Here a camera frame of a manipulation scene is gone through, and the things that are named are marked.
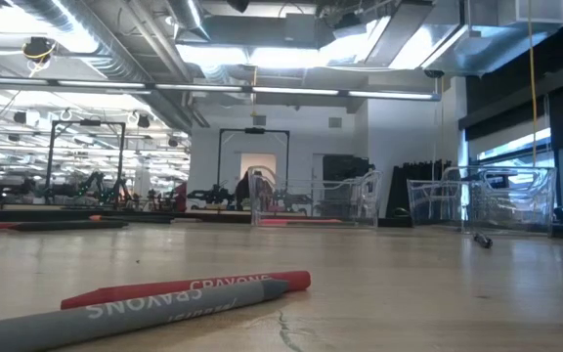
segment floor crack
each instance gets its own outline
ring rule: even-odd
[[[299,346],[297,346],[296,344],[294,344],[294,342],[292,342],[290,336],[288,336],[291,333],[291,331],[290,328],[288,327],[287,320],[283,318],[282,311],[280,311],[280,317],[278,318],[278,323],[280,324],[281,327],[280,337],[281,337],[281,341],[283,341],[283,344],[285,344],[289,349],[291,349],[294,352],[303,352],[303,350],[299,348]]]

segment fluorescent light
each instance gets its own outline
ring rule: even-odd
[[[433,95],[433,94],[402,93],[402,92],[350,91],[349,97],[375,98],[375,99],[426,100],[426,101],[438,100],[438,97],[436,95]]]
[[[144,83],[59,80],[63,86],[89,88],[145,88]]]
[[[156,84],[157,89],[170,89],[181,91],[199,91],[199,92],[241,92],[242,88],[238,86],[214,86],[203,84]]]
[[[0,77],[0,84],[47,85],[44,79]]]
[[[433,64],[438,58],[440,58],[443,54],[451,48],[462,35],[464,35],[468,31],[467,26],[463,26],[460,28],[449,40],[445,42],[438,50],[436,50],[424,63],[422,63],[421,67],[423,69],[428,68]]]
[[[373,21],[367,24],[367,32],[369,32],[370,27],[373,27],[373,29],[368,36],[368,40],[364,48],[358,52],[358,55],[356,55],[356,63],[364,62],[368,58],[368,55],[370,55],[370,52],[372,52],[372,49],[377,44],[377,41],[381,38],[383,31],[386,30],[386,27],[391,19],[392,18],[390,16],[386,16],[379,20],[375,20],[376,22]]]
[[[150,90],[145,90],[145,91],[127,91],[127,90],[122,90],[122,89],[107,89],[106,93],[108,94],[135,94],[135,95],[149,95],[151,93],[153,93]]]
[[[318,50],[297,48],[257,48],[253,55],[251,55],[250,63],[267,68],[311,68],[324,66]]]
[[[338,95],[333,89],[303,89],[303,88],[278,88],[278,87],[253,87],[253,93],[281,93],[281,94],[304,94],[304,95]]]
[[[237,47],[176,45],[182,59],[199,66],[245,65],[244,50]]]

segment yellow cable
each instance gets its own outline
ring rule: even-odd
[[[534,167],[536,167],[536,132],[538,132],[538,101],[536,94],[536,67],[534,61],[534,33],[532,30],[532,0],[529,0],[529,12],[527,14],[529,28],[529,70],[532,83],[532,103],[534,105]]]
[[[28,54],[25,53],[25,46],[26,46],[26,45],[27,45],[27,44],[23,44],[23,46],[21,47],[21,51],[23,51],[23,54],[24,54],[25,57],[28,58],[28,59],[41,59],[41,58],[44,58],[44,57],[46,57],[47,55],[51,54],[51,53],[54,51],[54,49],[56,49],[56,45],[54,44],[54,45],[52,45],[51,49],[49,49],[49,50],[48,50],[47,52],[45,52],[45,53],[42,53],[42,54],[39,54],[39,55],[28,55]]]
[[[253,87],[257,84],[258,79],[258,66],[253,69]],[[255,117],[257,112],[255,112],[255,93],[251,93],[251,116]]]
[[[444,75],[441,78],[441,85],[442,85],[442,87],[440,89],[440,93],[441,93],[440,96],[444,97],[444,95],[445,95],[445,76]],[[441,116],[440,118],[442,119],[442,121],[441,121],[441,123],[442,123],[441,140],[442,141],[440,142],[440,146],[441,146],[440,149],[441,149],[442,157],[444,158],[444,159],[441,159],[441,161],[440,161],[440,164],[442,165],[442,172],[440,174],[441,175],[440,177],[442,178],[442,175],[444,175],[444,173],[445,173],[445,161],[447,159],[447,156],[445,155],[445,104],[443,103],[442,99],[440,100],[440,116]]]

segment red crayon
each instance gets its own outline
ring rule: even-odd
[[[171,292],[179,292],[195,288],[232,285],[237,283],[245,283],[248,281],[269,279],[288,281],[288,291],[306,289],[312,282],[309,272],[294,271],[283,273],[240,275],[225,278],[195,279],[165,283],[103,287],[63,300],[60,304],[60,309],[77,308],[87,305],[115,302]]]

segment crayon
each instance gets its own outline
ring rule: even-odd
[[[96,304],[0,321],[0,352],[42,351],[275,299],[288,282],[265,280]]]

